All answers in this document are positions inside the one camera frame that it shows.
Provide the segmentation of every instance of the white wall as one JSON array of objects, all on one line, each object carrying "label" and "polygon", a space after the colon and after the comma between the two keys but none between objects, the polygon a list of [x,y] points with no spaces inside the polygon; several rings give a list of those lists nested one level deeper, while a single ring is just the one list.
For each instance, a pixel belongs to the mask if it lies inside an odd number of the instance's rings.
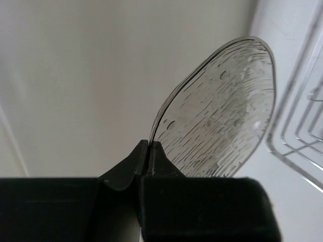
[{"label": "white wall", "polygon": [[0,104],[31,176],[94,176],[172,89],[248,33],[252,0],[2,0]]}]

